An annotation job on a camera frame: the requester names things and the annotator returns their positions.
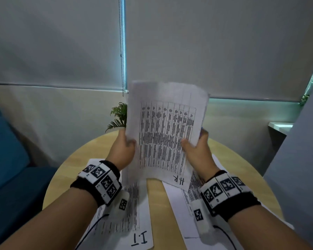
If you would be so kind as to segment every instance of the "blue sofa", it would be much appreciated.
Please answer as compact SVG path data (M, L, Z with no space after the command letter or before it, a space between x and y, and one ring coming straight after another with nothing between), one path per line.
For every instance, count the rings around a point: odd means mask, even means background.
M0 244L42 210L56 172L29 164L27 152L0 113Z

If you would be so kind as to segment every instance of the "black cable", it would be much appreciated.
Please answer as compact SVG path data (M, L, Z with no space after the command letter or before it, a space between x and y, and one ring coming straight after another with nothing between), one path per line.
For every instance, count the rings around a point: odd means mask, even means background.
M87 237L87 235L92 231L92 229L94 228L94 226L104 217L108 217L109 214L104 214L102 217L100 217L95 224L93 224L93 226L89 229L89 231L86 233L86 235L82 238L82 240L80 241L80 243L76 246L75 250L77 250L79 248L79 246L82 244L82 242L85 240L85 238Z
M221 228L220 228L219 226L217 226L217 225L214 225L213 227L214 227L214 228L218 228L219 230L221 230L221 231L227 236L227 238L229 239L229 241L232 243L234 249L237 250L237 248L235 247L233 241L231 240L231 238L228 236L228 234L227 234L223 229L221 229Z

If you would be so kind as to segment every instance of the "white paper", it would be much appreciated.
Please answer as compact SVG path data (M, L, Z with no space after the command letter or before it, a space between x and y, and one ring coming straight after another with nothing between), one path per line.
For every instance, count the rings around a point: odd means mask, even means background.
M126 134L137 141L127 170L129 184L157 178L188 190L192 167L180 141L197 144L208 100L208 93L195 85L129 83Z
M212 155L212 157L218 168L227 171L221 165L221 163L219 162L215 155ZM186 244L188 250L190 249L233 250L234 249L233 245L230 243L226 235L222 233L219 229L216 229L212 233L211 237L208 239L202 239L198 234L193 213L192 210L190 209L189 204L192 201L201 198L198 190L203 183L204 183L203 180L199 178L196 172L194 172L192 175L191 184L188 191L184 191L182 189L175 188L174 186L169 185L167 183L163 183L169 202L171 204L171 208L174 212L176 221L181 231L184 243ZM237 249L243 249L241 244L236 239L235 235L232 233L227 222L225 222L219 215L216 218L212 218L211 220L213 225L221 227L229 235ZM281 221L293 229L292 225L283 220Z
M88 164L100 160L102 159L90 159ZM147 250L153 247L146 180L129 187L123 186L123 189L130 193L126 217L119 221L101 219L79 246L79 250ZM104 209L105 205L97 209L83 237L103 215Z

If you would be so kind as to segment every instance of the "paper on table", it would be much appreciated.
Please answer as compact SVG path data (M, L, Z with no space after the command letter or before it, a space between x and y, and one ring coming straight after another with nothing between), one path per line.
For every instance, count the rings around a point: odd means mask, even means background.
M219 162L215 155L212 155L213 160L216 165L222 169L227 171ZM192 210L190 209L190 203L196 199L200 198L200 194L198 192L199 188L203 184L203 181L199 178L199 176L194 172L192 174L192 179L190 183L190 187L188 191L181 190L179 188L175 188L167 183L163 183L163 186L166 190L168 199L171 204L171 208L174 212L176 221L178 223L179 229L181 231L182 237L184 239L184 243L186 247L190 249L213 249L213 250L222 250L222 249L234 249L232 244L229 242L228 238L218 229L213 232L211 235L212 238L216 239L212 242L206 242L202 240L198 234L197 227L194 221ZM289 223L283 221L289 227L293 229L293 226ZM218 225L221 227L229 237L232 239L233 243L236 245L237 249L243 249L235 235L230 230L228 224L220 217L217 216L216 219L212 219L212 223L214 225Z
M188 190L192 167L180 141L197 144L208 100L208 93L195 85L129 83L126 134L138 145L127 170L129 184L158 178Z
M103 159L90 159L88 164L97 163L100 160ZM130 193L126 217L120 221L101 219L84 239L78 250L146 250L153 247L146 180L141 180L128 187L123 186L123 189ZM105 205L97 209L83 237L96 221L102 217L104 209Z

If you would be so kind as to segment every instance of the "round table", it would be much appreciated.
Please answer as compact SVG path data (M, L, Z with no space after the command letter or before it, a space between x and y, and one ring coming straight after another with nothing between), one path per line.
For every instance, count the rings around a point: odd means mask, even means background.
M76 150L58 168L52 178L43 201L43 209L69 189L77 174L90 158L106 158L118 131L104 134ZM272 212L283 218L281 208L262 176L240 155L224 145L209 139L209 147L220 163L237 175ZM166 191L160 180L148 179L147 192L154 249L186 249Z

